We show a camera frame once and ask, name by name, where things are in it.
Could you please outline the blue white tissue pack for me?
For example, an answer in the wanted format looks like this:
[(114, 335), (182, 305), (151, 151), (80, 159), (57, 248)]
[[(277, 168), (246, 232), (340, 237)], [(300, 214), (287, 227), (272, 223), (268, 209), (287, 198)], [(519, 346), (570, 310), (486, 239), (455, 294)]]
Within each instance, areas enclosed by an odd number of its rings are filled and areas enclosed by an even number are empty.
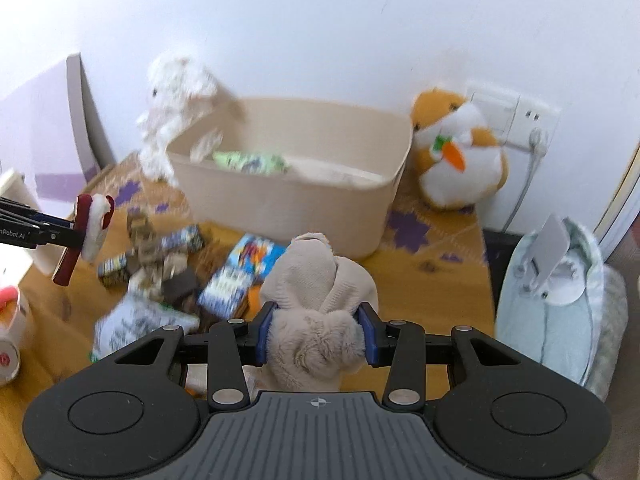
[(250, 289), (262, 282), (253, 272), (225, 264), (198, 296), (198, 305), (219, 321), (242, 318), (248, 308)]

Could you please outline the red white plush ornament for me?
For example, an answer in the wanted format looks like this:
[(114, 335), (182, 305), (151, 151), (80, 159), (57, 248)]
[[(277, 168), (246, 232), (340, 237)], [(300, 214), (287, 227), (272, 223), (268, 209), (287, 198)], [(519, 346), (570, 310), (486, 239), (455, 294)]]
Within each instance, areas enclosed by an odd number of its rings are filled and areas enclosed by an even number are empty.
[(70, 284), (79, 259), (93, 262), (104, 244), (114, 211), (115, 201), (111, 195), (80, 194), (77, 197), (73, 231), (79, 235), (79, 240), (65, 247), (52, 275), (54, 284)]

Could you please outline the blue cartoon tissue pack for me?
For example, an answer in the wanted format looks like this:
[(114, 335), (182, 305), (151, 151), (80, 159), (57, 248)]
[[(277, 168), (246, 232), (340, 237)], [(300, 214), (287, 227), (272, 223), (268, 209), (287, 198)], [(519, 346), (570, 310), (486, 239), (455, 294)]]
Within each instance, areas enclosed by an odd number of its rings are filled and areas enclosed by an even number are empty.
[(227, 263), (263, 281), (274, 264), (285, 253), (285, 247), (268, 238), (246, 233), (233, 247)]

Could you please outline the brown thin hair claw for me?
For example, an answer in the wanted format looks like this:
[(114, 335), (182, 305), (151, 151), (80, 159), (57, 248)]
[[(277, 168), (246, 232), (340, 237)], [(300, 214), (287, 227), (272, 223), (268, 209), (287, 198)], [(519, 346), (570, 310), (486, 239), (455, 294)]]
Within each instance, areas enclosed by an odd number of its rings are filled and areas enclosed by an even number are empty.
[(227, 262), (233, 246), (220, 240), (212, 240), (199, 252), (190, 255), (190, 267), (201, 284), (206, 284), (212, 276)]

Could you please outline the black small box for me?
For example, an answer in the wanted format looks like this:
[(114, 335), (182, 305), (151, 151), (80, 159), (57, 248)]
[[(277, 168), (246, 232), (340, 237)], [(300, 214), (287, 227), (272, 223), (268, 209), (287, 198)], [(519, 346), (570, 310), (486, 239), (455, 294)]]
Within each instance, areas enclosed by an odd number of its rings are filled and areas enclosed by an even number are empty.
[(198, 276), (191, 268), (162, 281), (163, 303), (178, 308), (183, 300), (200, 290)]

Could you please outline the cream scrunchie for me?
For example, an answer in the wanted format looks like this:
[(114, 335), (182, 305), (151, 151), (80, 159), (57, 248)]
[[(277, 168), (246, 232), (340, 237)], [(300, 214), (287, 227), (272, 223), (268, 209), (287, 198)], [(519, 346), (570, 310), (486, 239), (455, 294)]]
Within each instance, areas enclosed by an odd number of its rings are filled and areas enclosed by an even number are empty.
[(127, 292), (162, 304), (165, 301), (163, 282), (174, 278), (188, 267), (185, 252), (171, 252), (162, 261), (142, 266), (131, 275)]

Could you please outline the taupe hair claw clip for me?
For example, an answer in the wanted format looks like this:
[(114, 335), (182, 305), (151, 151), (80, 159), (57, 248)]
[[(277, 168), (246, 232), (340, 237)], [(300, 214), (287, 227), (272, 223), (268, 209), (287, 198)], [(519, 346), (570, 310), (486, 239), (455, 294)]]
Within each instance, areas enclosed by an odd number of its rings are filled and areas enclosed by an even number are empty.
[(126, 255), (126, 270), (134, 274), (142, 266), (162, 261), (168, 254), (149, 216), (140, 209), (130, 210), (126, 218), (131, 249)]

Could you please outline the grey green snack bag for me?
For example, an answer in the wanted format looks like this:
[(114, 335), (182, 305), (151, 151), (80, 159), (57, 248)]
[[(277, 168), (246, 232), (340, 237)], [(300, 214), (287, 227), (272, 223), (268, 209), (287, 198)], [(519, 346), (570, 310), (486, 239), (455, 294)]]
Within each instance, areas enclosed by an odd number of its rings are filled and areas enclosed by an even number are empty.
[(178, 325), (188, 334), (200, 327), (200, 319), (127, 292), (110, 312), (96, 321), (90, 361), (99, 361), (165, 325)]

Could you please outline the white thermos cup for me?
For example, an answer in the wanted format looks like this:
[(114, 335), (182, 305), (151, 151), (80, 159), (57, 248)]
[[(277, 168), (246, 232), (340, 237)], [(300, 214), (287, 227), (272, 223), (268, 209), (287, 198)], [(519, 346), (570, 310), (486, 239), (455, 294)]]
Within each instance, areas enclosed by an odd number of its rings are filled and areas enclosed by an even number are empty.
[(1, 174), (1, 241), (26, 249), (36, 268), (43, 275), (51, 276), (62, 256), (62, 248), (37, 243), (39, 228), (26, 216), (26, 207), (39, 211), (39, 204), (23, 175), (13, 168), (4, 170)]

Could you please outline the lavender board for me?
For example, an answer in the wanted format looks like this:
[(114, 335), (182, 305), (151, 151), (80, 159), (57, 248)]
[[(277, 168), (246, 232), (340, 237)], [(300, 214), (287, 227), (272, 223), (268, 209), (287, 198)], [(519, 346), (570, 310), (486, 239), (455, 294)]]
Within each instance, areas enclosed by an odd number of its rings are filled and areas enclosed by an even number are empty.
[(111, 161), (78, 52), (1, 97), (1, 169), (19, 172), (42, 210), (67, 216)]

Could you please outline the white red headphones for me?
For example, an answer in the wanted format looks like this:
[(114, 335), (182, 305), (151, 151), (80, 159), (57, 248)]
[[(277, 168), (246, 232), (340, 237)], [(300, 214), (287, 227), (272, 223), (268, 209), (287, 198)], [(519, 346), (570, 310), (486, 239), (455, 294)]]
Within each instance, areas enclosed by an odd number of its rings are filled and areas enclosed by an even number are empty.
[(21, 351), (32, 325), (29, 303), (15, 285), (1, 289), (1, 387), (17, 378), (21, 369)]

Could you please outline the beige plastic storage bin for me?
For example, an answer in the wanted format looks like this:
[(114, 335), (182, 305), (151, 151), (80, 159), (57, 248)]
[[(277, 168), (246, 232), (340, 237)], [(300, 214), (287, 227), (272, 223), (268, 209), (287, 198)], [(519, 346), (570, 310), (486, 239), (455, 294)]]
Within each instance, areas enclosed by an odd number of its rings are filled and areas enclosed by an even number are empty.
[[(220, 132), (221, 153), (276, 155), (283, 172), (248, 174), (190, 151)], [(337, 254), (376, 251), (412, 141), (406, 115), (350, 104), (245, 98), (217, 105), (168, 145), (196, 220), (287, 243), (319, 232)]]

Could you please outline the orange white hamster plush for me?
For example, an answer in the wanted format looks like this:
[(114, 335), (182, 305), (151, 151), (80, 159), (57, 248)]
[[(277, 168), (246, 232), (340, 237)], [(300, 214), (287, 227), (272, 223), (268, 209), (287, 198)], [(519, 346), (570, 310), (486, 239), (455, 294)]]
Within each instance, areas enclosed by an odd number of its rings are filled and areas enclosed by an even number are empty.
[(413, 102), (411, 159), (424, 200), (439, 210), (472, 206), (506, 184), (506, 152), (480, 109), (460, 94), (431, 89)]

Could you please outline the white phone stand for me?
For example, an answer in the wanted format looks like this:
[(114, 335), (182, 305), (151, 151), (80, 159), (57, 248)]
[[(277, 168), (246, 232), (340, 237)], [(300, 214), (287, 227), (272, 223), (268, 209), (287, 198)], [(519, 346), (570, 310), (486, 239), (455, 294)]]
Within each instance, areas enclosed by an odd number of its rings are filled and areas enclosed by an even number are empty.
[(515, 268), (518, 291), (562, 307), (574, 304), (586, 289), (586, 264), (570, 248), (565, 222), (552, 214)]

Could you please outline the light blue folded blanket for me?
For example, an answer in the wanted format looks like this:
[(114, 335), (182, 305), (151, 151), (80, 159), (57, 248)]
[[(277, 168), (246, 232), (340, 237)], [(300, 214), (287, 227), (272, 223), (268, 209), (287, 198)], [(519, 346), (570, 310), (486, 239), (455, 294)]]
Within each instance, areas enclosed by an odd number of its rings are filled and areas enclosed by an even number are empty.
[(627, 323), (625, 281), (581, 224), (552, 214), (518, 242), (498, 301), (498, 341), (604, 401)]

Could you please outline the white plush lamb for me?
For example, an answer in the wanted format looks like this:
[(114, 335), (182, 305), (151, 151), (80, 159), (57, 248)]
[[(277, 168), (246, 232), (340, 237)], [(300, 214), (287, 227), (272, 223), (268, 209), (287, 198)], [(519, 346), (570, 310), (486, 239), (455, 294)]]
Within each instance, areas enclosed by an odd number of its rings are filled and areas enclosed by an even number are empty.
[(178, 180), (167, 147), (221, 101), (217, 78), (200, 61), (175, 53), (160, 54), (148, 69), (148, 109), (137, 119), (142, 149), (138, 159), (149, 180), (176, 188)]

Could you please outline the white wall socket plate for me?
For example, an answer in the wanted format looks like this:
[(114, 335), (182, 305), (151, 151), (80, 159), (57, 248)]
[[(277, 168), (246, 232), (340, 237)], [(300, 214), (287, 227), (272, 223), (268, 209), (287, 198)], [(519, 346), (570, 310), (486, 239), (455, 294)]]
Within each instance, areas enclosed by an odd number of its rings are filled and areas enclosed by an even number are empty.
[(532, 134), (549, 143), (561, 115), (557, 106), (487, 82), (469, 80), (465, 96), (480, 109), (501, 144), (521, 151), (530, 150)]

